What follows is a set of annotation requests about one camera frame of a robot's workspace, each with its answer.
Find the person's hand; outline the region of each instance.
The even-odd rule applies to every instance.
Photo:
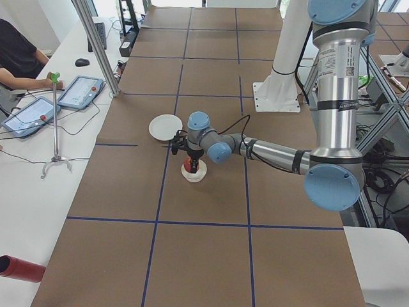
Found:
[[[47,74],[47,78],[44,79],[46,87],[52,88],[52,80],[51,80],[51,72]],[[62,90],[64,88],[64,84],[62,81],[57,82],[57,90]]]

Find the tripod base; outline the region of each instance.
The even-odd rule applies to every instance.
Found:
[[[50,162],[47,162],[47,163],[44,164],[41,179],[44,179],[45,176],[47,175],[48,166],[52,166],[52,165],[54,165],[54,163],[65,163],[68,170],[72,173],[72,165],[71,165],[70,161],[67,158],[64,158],[64,157],[61,157],[61,156],[57,155],[57,156],[51,158]]]

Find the red cylinder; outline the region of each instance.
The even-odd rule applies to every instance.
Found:
[[[42,265],[7,255],[0,257],[0,276],[39,283],[44,272]]]

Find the green clamp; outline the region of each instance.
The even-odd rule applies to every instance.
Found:
[[[50,75],[51,81],[53,83],[57,83],[58,82],[58,78],[59,78],[59,72],[56,72],[55,74],[51,73]]]

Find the white plate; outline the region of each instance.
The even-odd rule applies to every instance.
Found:
[[[152,119],[149,124],[149,133],[159,141],[169,141],[182,127],[180,118],[171,114],[163,114]]]

